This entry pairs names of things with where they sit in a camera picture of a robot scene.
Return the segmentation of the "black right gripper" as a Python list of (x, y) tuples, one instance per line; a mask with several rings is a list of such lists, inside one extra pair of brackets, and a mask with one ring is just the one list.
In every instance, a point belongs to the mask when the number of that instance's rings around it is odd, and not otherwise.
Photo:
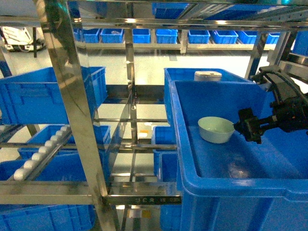
[(261, 136), (265, 131), (277, 127), (277, 117), (271, 115), (269, 117), (259, 119), (253, 114), (251, 108), (245, 108), (238, 111), (239, 121), (233, 126), (234, 129), (245, 137), (247, 142), (256, 142), (261, 144)]

